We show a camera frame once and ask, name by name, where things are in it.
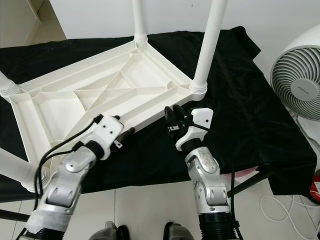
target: table leg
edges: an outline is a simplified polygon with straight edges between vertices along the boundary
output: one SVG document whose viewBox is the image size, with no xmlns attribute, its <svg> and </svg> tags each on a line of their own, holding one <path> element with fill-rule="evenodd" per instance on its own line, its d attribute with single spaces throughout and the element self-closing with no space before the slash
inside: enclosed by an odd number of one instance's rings
<svg viewBox="0 0 320 240">
<path fill-rule="evenodd" d="M 247 188 L 261 182 L 262 180 L 270 177 L 272 173 L 269 170 L 263 170 L 258 172 L 256 175 L 250 177 L 248 180 L 244 181 L 243 183 L 239 184 L 238 186 L 234 187 L 234 194 L 238 194 Z M 227 192 L 228 198 L 231 196 L 231 191 Z"/>
<path fill-rule="evenodd" d="M 30 216 L 18 212 L 6 211 L 0 209 L 0 219 L 26 222 Z"/>
</svg>

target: fan grille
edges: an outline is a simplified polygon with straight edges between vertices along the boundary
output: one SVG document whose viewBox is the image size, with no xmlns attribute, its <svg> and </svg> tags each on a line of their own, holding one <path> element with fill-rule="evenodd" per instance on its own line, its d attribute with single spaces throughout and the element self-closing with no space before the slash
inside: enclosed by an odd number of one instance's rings
<svg viewBox="0 0 320 240">
<path fill-rule="evenodd" d="M 312 100 L 303 100 L 293 94 L 294 81 L 313 83 L 316 93 Z M 298 48 L 282 55 L 273 66 L 271 83 L 284 105 L 302 117 L 320 121 L 320 49 Z"/>
</svg>

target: wire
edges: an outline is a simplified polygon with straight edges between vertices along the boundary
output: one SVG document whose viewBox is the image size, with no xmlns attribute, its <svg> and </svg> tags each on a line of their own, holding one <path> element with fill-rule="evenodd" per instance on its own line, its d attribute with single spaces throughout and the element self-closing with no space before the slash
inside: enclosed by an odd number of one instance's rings
<svg viewBox="0 0 320 240">
<path fill-rule="evenodd" d="M 37 173 L 38 174 L 38 177 L 39 177 L 39 190 L 40 190 L 40 197 L 44 194 L 44 191 L 43 191 L 43 185 L 42 185 L 42 181 L 41 181 L 41 166 L 46 162 L 46 157 L 52 153 L 53 151 L 57 150 L 58 148 L 62 147 L 63 145 L 67 144 L 68 142 L 70 142 L 71 140 L 77 138 L 78 136 L 80 136 L 81 134 L 83 134 L 84 132 L 86 132 L 96 121 L 97 121 L 97 118 L 98 117 L 95 117 L 92 122 L 86 127 L 84 128 L 83 130 L 81 130 L 80 132 L 76 133 L 75 135 L 69 137 L 68 139 L 64 140 L 63 142 L 59 143 L 58 145 L 54 146 L 53 148 L 51 148 L 49 151 L 47 151 L 43 157 L 41 158 L 40 160 L 40 163 L 39 163 L 39 166 L 38 166 L 38 169 L 37 169 Z"/>
<path fill-rule="evenodd" d="M 19 240 L 19 238 L 25 233 L 27 229 L 24 227 L 15 240 Z"/>
<path fill-rule="evenodd" d="M 214 130 L 210 129 L 210 128 L 207 128 L 207 127 L 204 127 L 204 126 L 201 126 L 201 125 L 198 125 L 198 124 L 195 124 L 194 122 L 191 124 L 191 126 L 193 127 L 196 127 L 198 129 L 202 129 L 202 130 L 205 130 L 211 134 L 214 134 L 216 136 L 218 136 L 220 139 L 222 139 L 224 141 L 224 139 L 217 133 L 215 132 Z M 240 232 L 240 229 L 239 229 L 239 223 L 238 221 L 236 220 L 236 214 L 235 214 L 235 168 L 234 168 L 234 158 L 231 156 L 230 154 L 230 157 L 232 159 L 232 162 L 231 162 L 231 189 L 230 189 L 230 201 L 231 201 L 231 215 L 232 215 L 232 221 L 234 223 L 234 228 L 235 228 L 235 231 L 236 231 L 236 234 L 238 235 L 238 238 L 240 240 L 244 240 L 244 238 L 242 237 L 241 235 L 241 232 Z"/>
<path fill-rule="evenodd" d="M 39 202 L 39 197 L 41 197 L 44 194 L 44 190 L 43 190 L 43 184 L 42 184 L 42 166 L 51 158 L 58 156 L 58 155 L 64 155 L 64 154 L 69 154 L 71 152 L 73 152 L 74 150 L 68 150 L 68 151 L 62 151 L 62 152 L 56 152 L 51 154 L 52 152 L 54 152 L 55 150 L 59 149 L 60 147 L 62 147 L 63 145 L 67 144 L 68 142 L 72 141 L 73 139 L 77 138 L 78 136 L 80 136 L 81 134 L 83 134 L 84 132 L 86 132 L 94 123 L 99 123 L 101 121 L 101 119 L 104 116 L 102 114 L 99 114 L 98 116 L 96 116 L 92 122 L 85 127 L 83 130 L 81 130 L 80 132 L 76 133 L 75 135 L 69 137 L 68 139 L 64 140 L 63 142 L 59 143 L 58 145 L 54 146 L 53 148 L 51 148 L 49 151 L 47 151 L 43 157 L 41 158 L 38 168 L 34 174 L 34 193 L 35 193 L 35 201 L 34 201 L 34 208 L 33 210 L 36 210 L 38 207 L 38 202 Z M 18 235 L 18 237 L 16 238 L 16 240 L 19 240 L 19 238 L 25 233 L 27 229 L 24 227 L 22 229 L 22 231 L 20 232 L 20 234 Z"/>
<path fill-rule="evenodd" d="M 287 218 L 289 218 L 289 220 L 290 220 L 290 222 L 291 222 L 291 224 L 292 224 L 292 226 L 293 226 L 293 229 L 295 230 L 295 232 L 296 232 L 301 238 L 303 238 L 304 240 L 313 240 L 313 239 L 315 239 L 316 236 L 318 235 L 318 232 L 319 232 L 319 229 L 320 229 L 320 223 L 318 224 L 318 227 L 317 227 L 317 229 L 316 229 L 316 233 L 315 233 L 314 237 L 313 237 L 313 238 L 307 238 L 307 237 L 303 236 L 303 235 L 298 231 L 298 229 L 296 228 L 296 225 L 295 225 L 295 223 L 294 223 L 294 221 L 293 221 L 290 213 L 291 213 L 291 210 L 292 210 L 292 208 L 293 208 L 294 203 L 298 203 L 299 205 L 304 206 L 304 207 L 308 207 L 308 208 L 309 208 L 309 207 L 318 207 L 318 208 L 320 208 L 320 206 L 310 206 L 310 205 L 305 205 L 305 204 L 302 204 L 302 203 L 300 203 L 300 202 L 297 202 L 297 201 L 295 201 L 295 196 L 294 196 L 294 195 L 292 196 L 292 198 L 289 197 L 289 196 L 287 196 L 287 197 L 288 197 L 289 199 L 291 199 L 291 201 L 292 201 L 289 210 L 287 210 L 286 207 L 285 207 L 278 199 L 276 199 L 275 197 L 269 196 L 269 195 L 264 195 L 264 196 L 262 196 L 261 199 L 260 199 L 260 210 L 261 210 L 262 214 L 265 216 L 266 219 L 268 219 L 269 221 L 274 222 L 274 223 L 281 223 L 281 222 L 285 221 Z M 272 199 L 272 200 L 276 201 L 277 203 L 279 203 L 279 204 L 281 205 L 281 207 L 285 210 L 285 212 L 286 212 L 286 217 L 283 218 L 283 219 L 280 219 L 280 220 L 279 220 L 279 219 L 273 219 L 273 218 L 271 218 L 271 217 L 268 217 L 268 216 L 266 215 L 264 209 L 263 209 L 263 199 L 265 199 L 265 198 Z"/>
<path fill-rule="evenodd" d="M 191 124 L 191 126 L 194 126 L 194 127 L 198 128 L 198 129 L 205 130 L 205 131 L 210 132 L 212 134 L 215 134 L 215 135 L 217 135 L 217 136 L 219 136 L 221 138 L 221 136 L 216 131 L 214 131 L 214 130 L 212 130 L 210 128 L 207 128 L 205 126 L 201 126 L 201 125 L 195 124 L 194 122 Z"/>
<path fill-rule="evenodd" d="M 312 191 L 312 190 L 310 190 L 309 192 L 320 195 L 320 193 L 319 193 L 318 191 Z"/>
<path fill-rule="evenodd" d="M 48 161 L 49 159 L 51 159 L 51 158 L 53 158 L 53 157 L 55 157 L 55 156 L 64 155 L 64 154 L 69 154 L 69 153 L 71 153 L 71 152 L 73 152 L 73 150 L 56 152 L 56 153 L 54 153 L 54 154 L 51 154 L 51 155 L 47 156 L 47 157 L 44 159 L 45 161 L 43 161 L 43 163 L 40 163 L 39 166 L 42 167 L 42 165 L 45 164 L 46 161 Z M 41 181 L 42 181 L 41 176 L 38 177 L 38 174 L 36 173 L 36 174 L 34 175 L 34 182 L 35 182 L 35 184 L 37 184 L 38 182 L 41 182 Z M 35 196 L 36 196 L 36 199 L 35 199 L 35 202 L 34 202 L 34 208 L 33 208 L 33 210 L 36 210 L 37 207 L 38 207 L 39 194 L 38 194 L 38 189 L 37 189 L 37 187 L 35 187 Z"/>
</svg>

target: robotic arm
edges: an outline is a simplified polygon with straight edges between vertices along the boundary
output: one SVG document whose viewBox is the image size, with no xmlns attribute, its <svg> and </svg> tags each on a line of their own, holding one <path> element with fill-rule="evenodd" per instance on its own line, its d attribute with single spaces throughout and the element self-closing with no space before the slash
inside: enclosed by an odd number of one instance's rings
<svg viewBox="0 0 320 240">
<path fill-rule="evenodd" d="M 85 144 L 65 155 L 57 172 L 43 193 L 39 205 L 26 225 L 21 240 L 61 240 L 74 213 L 82 189 L 82 181 L 97 160 L 106 160 L 123 125 L 112 116 L 104 116 Z"/>
<path fill-rule="evenodd" d="M 195 108 L 186 114 L 182 107 L 165 108 L 168 133 L 182 151 L 193 182 L 202 240 L 235 240 L 235 222 L 228 204 L 227 189 L 220 167 L 202 141 L 211 125 L 213 111 Z"/>
</svg>

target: black cloth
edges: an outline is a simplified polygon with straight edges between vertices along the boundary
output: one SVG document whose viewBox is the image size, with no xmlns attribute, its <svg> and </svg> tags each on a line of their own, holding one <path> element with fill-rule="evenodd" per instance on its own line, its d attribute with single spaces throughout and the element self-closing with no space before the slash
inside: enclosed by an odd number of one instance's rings
<svg viewBox="0 0 320 240">
<path fill-rule="evenodd" d="M 203 35 L 187 31 L 153 34 L 148 36 L 148 42 L 193 79 Z M 21 84 L 132 40 L 71 39 L 2 48 L 0 70 Z M 222 30 L 205 98 L 183 107 L 214 110 L 211 129 L 218 135 L 207 133 L 203 143 L 219 162 L 222 173 L 230 173 L 231 161 L 236 171 L 259 166 L 260 170 L 272 171 L 268 180 L 275 195 L 306 195 L 317 157 L 253 63 L 259 52 L 243 27 Z M 0 104 L 0 147 L 27 160 L 11 106 L 3 98 Z M 122 152 L 99 161 L 84 180 L 82 192 L 189 179 L 184 156 L 176 150 L 161 118 L 134 134 Z M 19 183 L 4 176 L 0 178 L 0 192 L 0 202 L 33 197 Z"/>
</svg>

